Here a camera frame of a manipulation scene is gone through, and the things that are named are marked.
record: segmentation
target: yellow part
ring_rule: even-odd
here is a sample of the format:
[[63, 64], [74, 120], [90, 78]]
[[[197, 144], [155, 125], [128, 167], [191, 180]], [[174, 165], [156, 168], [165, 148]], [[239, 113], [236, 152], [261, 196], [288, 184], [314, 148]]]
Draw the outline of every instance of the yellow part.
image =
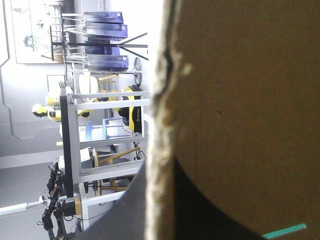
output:
[[[125, 92], [133, 92], [132, 89], [129, 86], [126, 86], [124, 88], [124, 91]], [[129, 100], [135, 100], [135, 96], [128, 96], [128, 99]], [[128, 126], [128, 128], [131, 130], [131, 132], [135, 131], [135, 123], [134, 123], [134, 120], [132, 118], [133, 111], [134, 111], [134, 107], [130, 106], [129, 107], [129, 126]]]
[[46, 100], [46, 104], [48, 106], [53, 106], [53, 105], [59, 104], [59, 100], [54, 96], [46, 96], [45, 100]]
[[46, 113], [47, 108], [45, 106], [42, 106], [41, 104], [37, 103], [32, 107], [32, 112], [38, 113], [38, 114]]
[[78, 195], [74, 196], [75, 215], [82, 214], [81, 199]]

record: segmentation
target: wall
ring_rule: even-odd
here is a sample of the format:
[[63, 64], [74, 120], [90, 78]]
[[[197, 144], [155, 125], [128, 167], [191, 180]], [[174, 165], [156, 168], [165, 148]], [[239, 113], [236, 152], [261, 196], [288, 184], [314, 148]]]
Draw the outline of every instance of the wall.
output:
[[[56, 151], [58, 123], [32, 114], [35, 103], [45, 104], [47, 75], [63, 73], [60, 64], [16, 64], [10, 0], [3, 1], [8, 60], [0, 68], [0, 157]], [[2, 52], [6, 45], [1, 45]]]
[[262, 235], [306, 224], [281, 239], [317, 239], [320, 2], [166, 2], [148, 239], [173, 239], [174, 157], [243, 226]]

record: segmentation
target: cable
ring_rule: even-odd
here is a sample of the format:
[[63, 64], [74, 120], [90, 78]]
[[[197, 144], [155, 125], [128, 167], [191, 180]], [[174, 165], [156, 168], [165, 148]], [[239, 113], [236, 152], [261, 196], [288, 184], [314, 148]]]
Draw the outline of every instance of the cable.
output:
[[88, 219], [82, 219], [82, 218], [77, 217], [77, 216], [75, 216], [75, 215], [73, 215], [73, 216], [74, 216], [76, 219], [80, 220], [80, 221], [86, 221], [86, 220], [90, 220], [90, 219], [94, 219], [94, 218], [96, 218], [96, 217], [99, 217], [99, 216], [101, 216], [102, 214], [105, 214], [106, 212], [108, 212], [108, 211], [104, 211], [104, 212], [98, 214], [97, 216], [89, 217]]
[[139, 152], [138, 152], [138, 155], [139, 155], [139, 153], [142, 153], [143, 156], [144, 156], [144, 158], [146, 158], [146, 155], [145, 155], [144, 151], [139, 151]]
[[66, 219], [65, 215], [62, 215], [62, 216], [63, 216], [64, 220], [66, 220], [67, 222], [70, 222], [70, 221], [72, 221], [74, 219], [74, 216], [72, 216], [71, 219]]
[[134, 133], [134, 132], [125, 130], [124, 126], [125, 126], [125, 124], [122, 123], [121, 128], [122, 128], [125, 132], [127, 132], [127, 133], [129, 133], [129, 134], [132, 134], [132, 135], [134, 135], [134, 136], [138, 136], [138, 134], [136, 134], [136, 133]]
[[72, 234], [75, 234], [75, 233], [76, 233], [76, 230], [74, 230], [74, 232], [71, 231], [71, 229], [72, 229], [73, 227], [76, 227], [76, 226], [77, 226], [77, 225], [74, 225], [74, 226], [70, 227], [70, 233], [72, 233]]

